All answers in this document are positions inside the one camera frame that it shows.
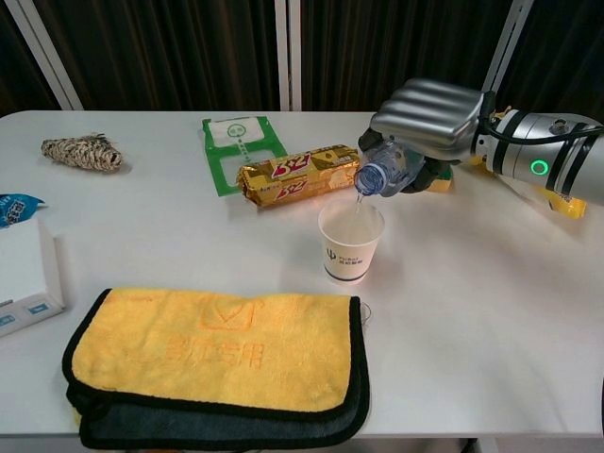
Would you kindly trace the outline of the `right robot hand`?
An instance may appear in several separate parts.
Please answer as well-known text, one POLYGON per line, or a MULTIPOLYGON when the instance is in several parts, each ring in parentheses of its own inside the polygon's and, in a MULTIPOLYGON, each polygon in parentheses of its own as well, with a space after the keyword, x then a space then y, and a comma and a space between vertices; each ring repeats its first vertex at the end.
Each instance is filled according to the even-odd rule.
POLYGON ((363 196, 420 193, 472 155, 484 93, 413 78, 382 103, 359 137, 363 196))

